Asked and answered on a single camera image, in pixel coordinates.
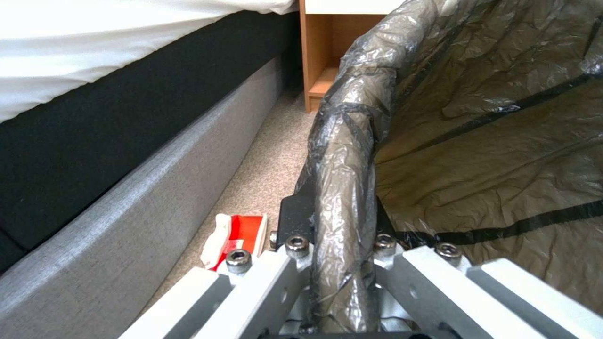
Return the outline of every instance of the white bed sheet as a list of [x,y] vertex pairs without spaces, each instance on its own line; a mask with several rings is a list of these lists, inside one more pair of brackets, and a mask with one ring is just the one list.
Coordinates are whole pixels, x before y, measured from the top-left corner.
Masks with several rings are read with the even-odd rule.
[[295,0],[0,0],[0,123],[241,10]]

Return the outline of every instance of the gray upholstered bed frame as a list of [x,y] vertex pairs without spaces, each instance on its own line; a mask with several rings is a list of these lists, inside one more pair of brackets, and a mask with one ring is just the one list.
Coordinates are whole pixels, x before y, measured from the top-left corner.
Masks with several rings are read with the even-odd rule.
[[0,337],[111,338],[136,318],[281,93],[273,59],[0,279]]

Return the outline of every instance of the silver metal bar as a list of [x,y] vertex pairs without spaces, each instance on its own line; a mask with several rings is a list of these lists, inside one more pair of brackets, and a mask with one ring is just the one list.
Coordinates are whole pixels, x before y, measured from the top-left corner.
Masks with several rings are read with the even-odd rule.
[[423,331],[450,327],[463,338],[544,338],[429,247],[397,250],[392,262],[375,263],[377,282]]
[[227,276],[194,267],[119,338],[190,338],[230,290]]
[[549,338],[603,338],[603,319],[507,259],[467,277]]
[[301,290],[309,283],[309,254],[298,260],[285,249],[264,252],[195,338],[257,338],[278,334]]

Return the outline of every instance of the metal frame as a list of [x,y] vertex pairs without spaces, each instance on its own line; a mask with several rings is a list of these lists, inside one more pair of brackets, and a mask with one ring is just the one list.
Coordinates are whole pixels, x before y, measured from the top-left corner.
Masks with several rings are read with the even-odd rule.
[[[506,259],[471,267],[452,244],[404,251],[389,235],[374,249],[382,329],[396,333],[365,337],[603,338],[603,319]],[[313,251],[292,236],[260,258],[233,251],[218,273],[194,268],[121,338],[359,337],[298,334]]]

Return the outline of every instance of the plastic wrap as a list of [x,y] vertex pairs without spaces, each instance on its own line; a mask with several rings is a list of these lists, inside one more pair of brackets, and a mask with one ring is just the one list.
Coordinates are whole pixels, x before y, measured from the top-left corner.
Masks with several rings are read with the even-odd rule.
[[602,10],[409,0],[352,45],[297,185],[315,188],[319,331],[378,327],[376,194],[407,247],[508,257],[602,311]]

